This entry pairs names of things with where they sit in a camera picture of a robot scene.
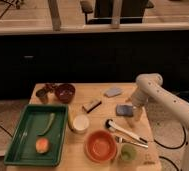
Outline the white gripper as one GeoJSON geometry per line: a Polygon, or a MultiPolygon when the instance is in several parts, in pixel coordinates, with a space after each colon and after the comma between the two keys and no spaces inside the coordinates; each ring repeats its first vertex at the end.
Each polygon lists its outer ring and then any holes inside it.
{"type": "Polygon", "coordinates": [[[140,88],[136,88],[131,96],[127,98],[127,102],[131,102],[133,106],[133,115],[136,121],[141,119],[143,107],[148,102],[149,95],[142,91],[140,88]]]}

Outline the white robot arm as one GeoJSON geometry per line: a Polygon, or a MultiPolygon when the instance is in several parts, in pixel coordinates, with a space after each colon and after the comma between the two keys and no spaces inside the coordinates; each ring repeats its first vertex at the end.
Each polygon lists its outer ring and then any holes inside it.
{"type": "Polygon", "coordinates": [[[139,110],[149,97],[173,114],[187,129],[188,144],[185,147],[181,171],[189,171],[189,103],[162,87],[163,78],[158,73],[140,74],[136,77],[137,88],[130,96],[130,102],[139,110]]]}

